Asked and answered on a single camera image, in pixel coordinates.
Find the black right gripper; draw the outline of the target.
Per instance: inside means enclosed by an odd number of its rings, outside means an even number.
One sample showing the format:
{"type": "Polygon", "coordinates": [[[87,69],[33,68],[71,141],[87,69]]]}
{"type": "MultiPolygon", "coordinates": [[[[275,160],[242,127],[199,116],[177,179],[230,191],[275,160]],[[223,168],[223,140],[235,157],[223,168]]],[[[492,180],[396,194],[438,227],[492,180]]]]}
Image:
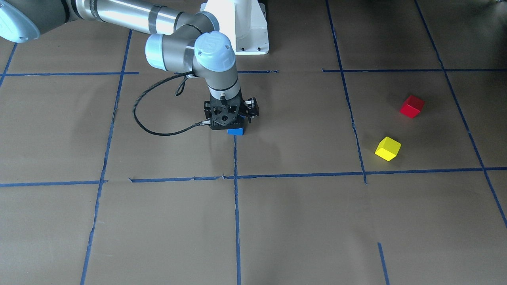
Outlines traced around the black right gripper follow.
{"type": "Polygon", "coordinates": [[[259,105],[255,97],[246,101],[242,97],[229,100],[210,97],[210,101],[204,102],[204,115],[212,130],[245,128],[245,118],[251,123],[252,118],[259,116],[259,105]]]}

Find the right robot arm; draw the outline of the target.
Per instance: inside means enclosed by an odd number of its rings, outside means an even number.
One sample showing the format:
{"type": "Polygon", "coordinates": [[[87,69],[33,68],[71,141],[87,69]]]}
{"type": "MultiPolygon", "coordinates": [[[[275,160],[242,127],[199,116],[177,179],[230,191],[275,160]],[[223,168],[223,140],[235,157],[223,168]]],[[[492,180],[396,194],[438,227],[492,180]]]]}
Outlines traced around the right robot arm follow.
{"type": "Polygon", "coordinates": [[[2,0],[1,37],[25,43],[83,19],[116,24],[149,35],[148,63],[172,79],[203,78],[210,92],[206,119],[212,130],[243,130],[259,115],[255,98],[244,100],[236,55],[267,54],[267,21],[256,0],[209,0],[196,14],[143,0],[2,0]]]}

